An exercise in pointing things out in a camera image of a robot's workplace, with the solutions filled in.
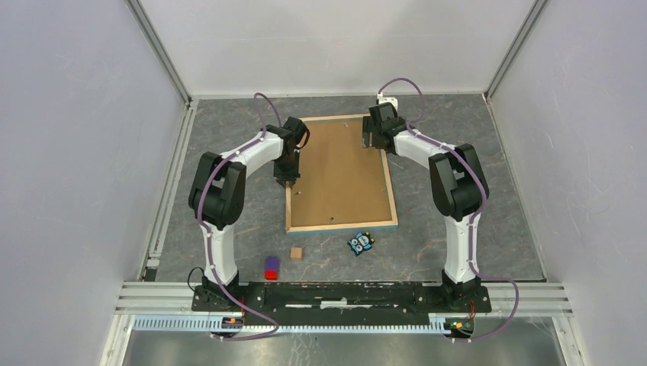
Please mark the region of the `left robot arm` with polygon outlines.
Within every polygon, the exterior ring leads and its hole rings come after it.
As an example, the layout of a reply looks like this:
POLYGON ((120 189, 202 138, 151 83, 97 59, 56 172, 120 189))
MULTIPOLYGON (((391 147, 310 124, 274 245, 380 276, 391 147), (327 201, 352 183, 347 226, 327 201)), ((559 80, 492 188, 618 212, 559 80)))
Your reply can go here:
POLYGON ((309 137, 306 124, 289 117, 283 126, 267 125, 235 149, 201 156, 188 205, 203 232, 203 287, 220 310, 232 310, 240 300, 233 226, 243 212, 247 177, 271 162, 275 180, 284 188, 291 187, 301 177, 300 150, 309 137))

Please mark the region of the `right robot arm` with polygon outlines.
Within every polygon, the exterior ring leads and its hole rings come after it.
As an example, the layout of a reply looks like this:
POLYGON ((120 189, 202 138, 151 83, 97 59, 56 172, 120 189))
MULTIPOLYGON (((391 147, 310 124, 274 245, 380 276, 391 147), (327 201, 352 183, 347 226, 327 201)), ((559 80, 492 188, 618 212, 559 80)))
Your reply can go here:
POLYGON ((478 221, 488 199, 475 148, 442 143, 422 134, 399 116, 390 102, 369 108, 369 116, 362 120, 362 144, 429 169, 433 202, 446 222, 440 299, 446 309, 462 310, 481 286, 475 252, 478 221))

